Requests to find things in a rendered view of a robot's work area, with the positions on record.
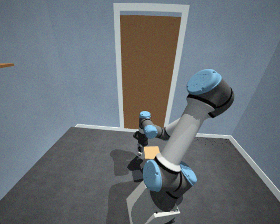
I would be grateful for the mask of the peach flat square mat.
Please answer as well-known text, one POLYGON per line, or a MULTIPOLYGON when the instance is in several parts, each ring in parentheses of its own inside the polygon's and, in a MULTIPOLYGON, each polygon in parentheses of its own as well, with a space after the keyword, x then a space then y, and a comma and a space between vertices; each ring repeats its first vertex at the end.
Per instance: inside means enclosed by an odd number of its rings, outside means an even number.
POLYGON ((145 159, 154 159, 159 152, 158 146, 156 147, 144 147, 145 159))

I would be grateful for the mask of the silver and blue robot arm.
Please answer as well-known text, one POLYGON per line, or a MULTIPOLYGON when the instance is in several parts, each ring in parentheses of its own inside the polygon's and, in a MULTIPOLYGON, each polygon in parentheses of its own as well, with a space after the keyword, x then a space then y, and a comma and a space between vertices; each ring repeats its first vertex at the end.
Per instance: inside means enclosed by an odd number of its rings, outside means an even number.
POLYGON ((172 210, 178 198, 197 182, 194 172, 182 159, 202 123, 229 109, 235 96, 221 75, 212 69, 193 75, 186 88, 189 94, 182 116, 166 127, 154 125, 147 111, 139 114, 139 127, 147 138, 168 141, 163 151, 143 168, 144 184, 154 204, 165 212, 172 210))

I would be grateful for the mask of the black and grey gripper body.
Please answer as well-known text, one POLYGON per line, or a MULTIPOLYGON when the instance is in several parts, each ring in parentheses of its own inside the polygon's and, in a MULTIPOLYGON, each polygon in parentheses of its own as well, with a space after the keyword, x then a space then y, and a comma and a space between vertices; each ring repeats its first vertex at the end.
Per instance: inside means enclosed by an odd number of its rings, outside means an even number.
POLYGON ((143 147, 148 145, 148 138, 145 136, 143 129, 139 127, 139 131, 133 134, 133 137, 138 140, 138 143, 143 147))

